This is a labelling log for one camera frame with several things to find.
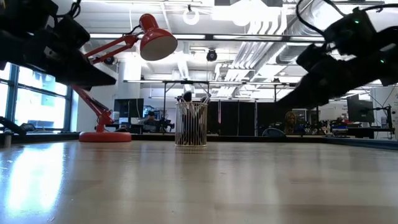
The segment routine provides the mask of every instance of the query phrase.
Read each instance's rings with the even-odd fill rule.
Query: black curtain
[[[239,136],[254,136],[254,103],[239,102]]]
[[[207,130],[211,134],[217,134],[220,131],[218,124],[218,101],[210,102],[207,106]]]
[[[221,132],[222,136],[238,135],[238,102],[221,102]]]
[[[257,103],[257,135],[261,136],[272,123],[284,123],[286,113],[291,110],[276,107],[275,103]]]

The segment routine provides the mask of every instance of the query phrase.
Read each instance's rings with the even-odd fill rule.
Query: lamp arm
[[[98,57],[98,58],[96,58],[96,59],[91,61],[92,64],[100,63],[100,62],[105,61],[109,57],[112,57],[112,56],[114,56],[114,55],[116,55],[116,54],[118,54],[120,52],[123,52],[123,51],[125,51],[127,49],[132,48],[132,46],[137,41],[138,41],[138,36],[137,35],[124,35],[124,36],[122,36],[122,37],[120,37],[120,38],[118,38],[118,39],[116,39],[116,40],[114,40],[114,41],[112,41],[112,42],[110,42],[108,44],[105,44],[104,46],[98,47],[97,49],[95,49],[95,50],[93,50],[91,52],[88,52],[87,54],[85,54],[85,57],[88,58],[90,56],[93,56],[94,54],[100,53],[100,52],[102,52],[102,51],[104,51],[104,50],[106,50],[106,49],[108,49],[110,47],[113,47],[113,46],[115,46],[115,45],[117,45],[117,44],[119,44],[121,42],[125,42],[126,43],[125,46],[120,47],[120,48],[118,48],[118,49],[116,49],[116,50],[114,50],[112,52],[109,52],[109,53],[105,54],[104,56]]]
[[[125,46],[120,47],[112,52],[105,54],[102,57],[98,57],[91,61],[92,64],[100,63],[100,62],[105,61],[107,58],[112,57],[113,55],[116,55],[120,52],[130,49],[137,41],[138,41],[137,35],[124,35],[124,36],[104,45],[104,46],[98,47],[97,49],[95,49],[91,52],[88,52],[87,54],[85,54],[85,57],[88,58],[90,56],[93,56],[97,53],[100,53],[100,52],[110,48],[110,47],[115,46],[118,43],[121,43],[121,42],[126,43]],[[96,126],[96,132],[104,132],[105,125],[114,123],[113,119],[111,118],[112,110],[110,110],[105,105],[103,105],[99,101],[92,98],[84,89],[82,89],[78,86],[72,85],[72,90],[75,90],[77,92],[77,94],[80,96],[80,98],[83,99],[84,102],[94,111],[95,115],[97,115],[97,117],[98,117],[97,123],[98,124]]]
[[[77,94],[80,96],[80,98],[83,99],[84,102],[97,115],[98,119],[97,119],[96,132],[104,132],[105,125],[114,123],[113,119],[111,118],[112,110],[107,108],[99,101],[96,101],[84,89],[78,86],[72,85],[72,90],[75,90]]]

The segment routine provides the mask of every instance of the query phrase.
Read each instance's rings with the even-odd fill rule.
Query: ceiling light
[[[196,34],[174,34],[174,37],[178,39],[184,40],[204,40],[205,35],[196,35]]]
[[[163,83],[161,80],[124,80],[128,83]]]
[[[149,96],[148,97],[149,99],[164,99],[164,98],[166,98],[166,99],[176,99],[176,97],[168,97],[168,96],[166,96],[166,97],[164,97],[164,96]]]
[[[195,13],[195,15],[193,15],[193,18],[192,18],[192,19],[189,19],[189,18],[188,18],[188,13],[189,13],[189,12]],[[182,14],[182,19],[183,19],[184,22],[185,22],[186,24],[188,24],[188,25],[195,25],[195,24],[197,24],[197,23],[199,22],[199,11],[198,11],[198,9],[193,8],[193,9],[191,9],[191,11],[189,11],[188,9],[186,9],[186,10],[184,11],[184,13]]]
[[[138,0],[82,0],[82,2],[95,2],[95,3],[117,3],[117,4],[173,4],[173,5],[182,5],[189,3],[192,6],[201,6],[202,3],[200,1],[189,1],[189,0],[178,0],[178,1],[156,1],[156,0],[151,0],[151,1],[138,1]]]
[[[209,84],[222,84],[222,85],[241,85],[244,82],[209,82]]]
[[[247,85],[282,85],[282,83],[274,82],[247,82]]]
[[[251,20],[251,4],[248,0],[240,0],[230,6],[233,16],[232,22],[237,26],[246,26]]]
[[[117,39],[122,37],[122,34],[90,34],[94,39]]]
[[[298,42],[298,43],[324,43],[321,36],[290,36],[284,35],[214,35],[215,40],[238,40],[238,41],[265,41],[265,42]]]

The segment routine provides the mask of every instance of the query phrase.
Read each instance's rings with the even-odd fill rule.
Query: wire mesh pencil holder
[[[207,104],[177,103],[175,121],[176,146],[206,146]]]

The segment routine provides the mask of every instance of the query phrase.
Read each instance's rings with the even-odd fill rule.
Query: table surface
[[[0,223],[398,223],[398,152],[173,142],[0,149]]]

